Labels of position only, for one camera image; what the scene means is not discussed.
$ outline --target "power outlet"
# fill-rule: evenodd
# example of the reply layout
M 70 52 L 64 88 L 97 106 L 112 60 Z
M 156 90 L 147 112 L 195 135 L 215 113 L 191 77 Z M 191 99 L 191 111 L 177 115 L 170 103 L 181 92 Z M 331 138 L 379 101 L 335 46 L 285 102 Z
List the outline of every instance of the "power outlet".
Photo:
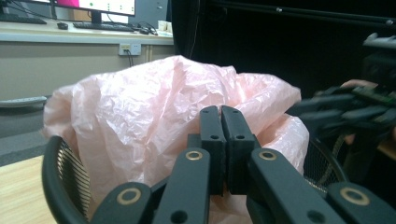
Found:
M 141 44 L 120 44 L 119 55 L 129 55 L 127 51 L 131 52 L 131 55 L 140 55 L 142 54 L 142 45 Z
M 120 44 L 119 55 L 128 55 L 128 53 L 125 50 L 131 51 L 131 45 L 130 44 Z
M 142 53 L 142 45 L 141 44 L 132 44 L 131 45 L 131 54 L 132 55 L 140 55 Z

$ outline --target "plastic bag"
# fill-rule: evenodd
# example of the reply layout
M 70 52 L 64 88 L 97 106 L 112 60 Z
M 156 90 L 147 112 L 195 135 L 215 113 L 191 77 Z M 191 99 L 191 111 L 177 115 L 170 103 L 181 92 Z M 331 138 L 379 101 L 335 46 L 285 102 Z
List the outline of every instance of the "plastic bag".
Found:
M 308 132 L 284 114 L 300 100 L 300 90 L 278 77 L 173 56 L 60 88 L 45 106 L 42 133 L 60 135 L 80 157 L 93 212 L 122 183 L 152 186 L 170 175 L 187 135 L 199 132 L 199 111 L 210 105 L 239 109 L 262 146 L 281 151 L 302 173 Z M 248 222 L 244 200 L 212 196 L 209 222 Z

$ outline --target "gray floor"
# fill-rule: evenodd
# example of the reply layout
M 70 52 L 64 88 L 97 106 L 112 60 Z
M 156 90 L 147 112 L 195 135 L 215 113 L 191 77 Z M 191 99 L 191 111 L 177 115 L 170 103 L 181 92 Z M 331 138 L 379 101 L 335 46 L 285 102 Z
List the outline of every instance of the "gray floor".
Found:
M 0 108 L 0 166 L 44 153 L 43 105 Z

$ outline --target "black backdrop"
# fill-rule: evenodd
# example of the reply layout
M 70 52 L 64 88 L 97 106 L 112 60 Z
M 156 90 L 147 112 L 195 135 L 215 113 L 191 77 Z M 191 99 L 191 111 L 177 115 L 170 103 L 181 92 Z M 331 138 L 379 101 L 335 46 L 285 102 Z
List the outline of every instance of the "black backdrop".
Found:
M 363 41 L 372 33 L 394 35 L 389 28 L 212 7 L 208 1 L 173 0 L 172 10 L 177 54 L 232 65 L 238 73 L 276 75 L 299 87 L 304 98 L 361 78 L 362 60 L 379 50 Z

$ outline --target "computer mouse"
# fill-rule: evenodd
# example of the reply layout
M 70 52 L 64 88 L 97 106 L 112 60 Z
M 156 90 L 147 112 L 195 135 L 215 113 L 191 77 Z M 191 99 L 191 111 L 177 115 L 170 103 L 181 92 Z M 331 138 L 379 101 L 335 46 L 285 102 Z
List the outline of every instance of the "computer mouse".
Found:
M 67 30 L 69 28 L 69 25 L 67 25 L 67 23 L 59 22 L 57 25 L 60 30 Z

